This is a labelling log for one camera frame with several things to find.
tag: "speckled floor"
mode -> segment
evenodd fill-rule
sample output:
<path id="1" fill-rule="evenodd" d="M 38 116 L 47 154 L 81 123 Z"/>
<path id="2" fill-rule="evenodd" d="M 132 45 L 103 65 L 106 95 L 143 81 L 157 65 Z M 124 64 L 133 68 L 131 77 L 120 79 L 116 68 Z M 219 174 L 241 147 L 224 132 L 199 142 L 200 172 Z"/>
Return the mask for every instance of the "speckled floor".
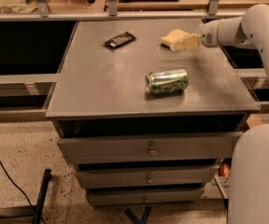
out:
<path id="1" fill-rule="evenodd" d="M 132 224 L 128 208 L 141 218 L 145 206 L 93 208 L 57 147 L 58 134 L 43 111 L 0 112 L 0 158 L 8 173 L 36 203 L 44 170 L 51 169 L 43 218 L 47 224 Z M 9 182 L 0 167 L 0 208 L 27 205 L 22 194 Z M 30 217 L 0 220 L 1 223 L 31 223 Z M 226 224 L 221 200 L 151 205 L 148 224 Z"/>

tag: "soda can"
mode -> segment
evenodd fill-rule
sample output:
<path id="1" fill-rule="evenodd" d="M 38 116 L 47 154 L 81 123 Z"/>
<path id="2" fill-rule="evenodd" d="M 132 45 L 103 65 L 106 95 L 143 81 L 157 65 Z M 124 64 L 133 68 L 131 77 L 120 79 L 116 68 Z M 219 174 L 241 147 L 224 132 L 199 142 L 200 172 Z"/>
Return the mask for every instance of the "soda can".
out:
<path id="1" fill-rule="evenodd" d="M 171 93 L 185 90 L 189 85 L 189 76 L 185 69 L 153 72 L 146 76 L 147 93 Z"/>

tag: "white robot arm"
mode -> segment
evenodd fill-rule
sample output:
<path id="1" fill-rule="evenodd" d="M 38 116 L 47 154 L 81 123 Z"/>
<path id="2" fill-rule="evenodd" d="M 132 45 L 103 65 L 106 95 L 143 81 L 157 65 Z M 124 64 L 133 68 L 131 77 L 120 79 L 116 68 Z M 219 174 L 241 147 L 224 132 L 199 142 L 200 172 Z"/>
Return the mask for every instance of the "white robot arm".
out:
<path id="1" fill-rule="evenodd" d="M 202 27 L 206 47 L 251 43 L 269 80 L 269 6 L 251 7 L 243 17 Z M 269 124 L 245 132 L 236 144 L 231 171 L 228 224 L 269 223 Z"/>

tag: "gray tabletop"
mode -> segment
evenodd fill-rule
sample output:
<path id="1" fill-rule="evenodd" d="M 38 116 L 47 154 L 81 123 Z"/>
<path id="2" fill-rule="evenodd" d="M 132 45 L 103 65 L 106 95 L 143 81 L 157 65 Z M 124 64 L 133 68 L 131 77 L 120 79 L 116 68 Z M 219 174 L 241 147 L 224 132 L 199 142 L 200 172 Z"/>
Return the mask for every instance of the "gray tabletop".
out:
<path id="1" fill-rule="evenodd" d="M 258 110 L 220 49 L 173 52 L 160 37 L 174 29 L 199 33 L 201 20 L 84 21 L 76 30 L 52 94 L 48 119 L 96 119 Z M 136 40 L 118 49 L 104 42 L 129 32 Z M 185 68 L 184 92 L 146 93 L 150 72 Z"/>

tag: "black metal stand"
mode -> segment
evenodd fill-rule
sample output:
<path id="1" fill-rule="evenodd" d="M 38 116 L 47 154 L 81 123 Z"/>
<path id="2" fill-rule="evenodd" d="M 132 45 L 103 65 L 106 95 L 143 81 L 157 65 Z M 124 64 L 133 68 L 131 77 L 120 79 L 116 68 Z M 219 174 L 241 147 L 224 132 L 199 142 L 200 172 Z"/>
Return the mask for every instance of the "black metal stand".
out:
<path id="1" fill-rule="evenodd" d="M 37 200 L 37 204 L 33 206 L 17 206 L 0 208 L 0 219 L 15 217 L 33 217 L 32 224 L 39 224 L 48 185 L 51 179 L 51 169 L 46 169 L 43 175 L 42 184 Z"/>

